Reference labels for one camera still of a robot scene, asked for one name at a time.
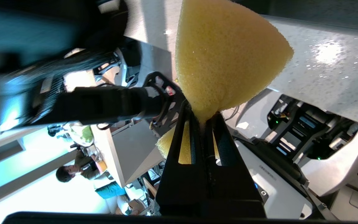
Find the table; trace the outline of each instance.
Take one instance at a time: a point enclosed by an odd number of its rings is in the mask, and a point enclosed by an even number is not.
[[[125,35],[171,52],[174,65],[182,0],[127,0],[127,4],[130,17]],[[358,30],[266,18],[295,51],[269,88],[358,121]],[[174,66],[172,78],[176,78]]]

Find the man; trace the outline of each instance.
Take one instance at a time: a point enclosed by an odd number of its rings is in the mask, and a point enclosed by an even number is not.
[[[77,174],[82,175],[88,180],[94,180],[101,175],[95,163],[94,155],[91,157],[85,156],[80,149],[77,149],[74,165],[59,167],[56,171],[56,178],[60,182],[67,183]]]

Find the wire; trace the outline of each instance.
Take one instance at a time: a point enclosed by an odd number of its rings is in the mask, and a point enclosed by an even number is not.
[[[62,125],[62,129],[65,130],[65,131],[68,131],[68,129],[64,129],[64,126],[68,124],[68,122],[64,123],[64,125]]]
[[[20,84],[34,83],[51,75],[63,77],[65,74],[76,71],[91,70],[110,61],[112,52],[104,50],[85,49],[67,58],[55,58],[35,63],[9,73],[14,77],[12,81]]]
[[[101,87],[101,86],[115,86],[115,85],[111,84],[111,83],[102,83],[102,84],[97,85],[96,87]]]
[[[106,125],[106,126],[104,126],[104,127],[102,127],[102,128],[99,127],[99,125],[100,125],[100,124],[97,124],[96,127],[97,127],[99,130],[104,131],[104,130],[107,130],[107,129],[111,128],[111,126],[113,126],[114,123],[109,123],[108,125]]]
[[[148,171],[151,171],[153,173],[153,176],[150,177],[151,180],[155,180],[155,177],[157,177],[157,176],[160,177],[160,175],[158,175],[153,169],[149,169]]]
[[[232,119],[232,118],[236,115],[236,113],[238,112],[239,109],[240,109],[240,105],[239,105],[239,106],[236,106],[236,108],[234,108],[233,113],[230,115],[230,117],[228,117],[227,119],[225,119],[225,121],[228,121],[228,120]]]

